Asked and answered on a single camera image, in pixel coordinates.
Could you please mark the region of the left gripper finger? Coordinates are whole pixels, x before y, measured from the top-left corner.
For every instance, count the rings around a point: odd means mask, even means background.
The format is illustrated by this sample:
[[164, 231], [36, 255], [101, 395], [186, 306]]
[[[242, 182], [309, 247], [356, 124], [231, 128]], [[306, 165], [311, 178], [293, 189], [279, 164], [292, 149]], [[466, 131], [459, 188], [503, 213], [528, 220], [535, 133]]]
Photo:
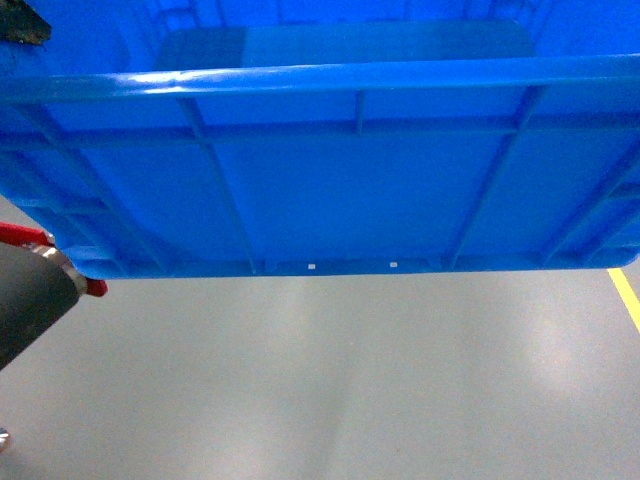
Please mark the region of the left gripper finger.
[[1, 40], [23, 45], [43, 45], [52, 27], [25, 1], [1, 0]]

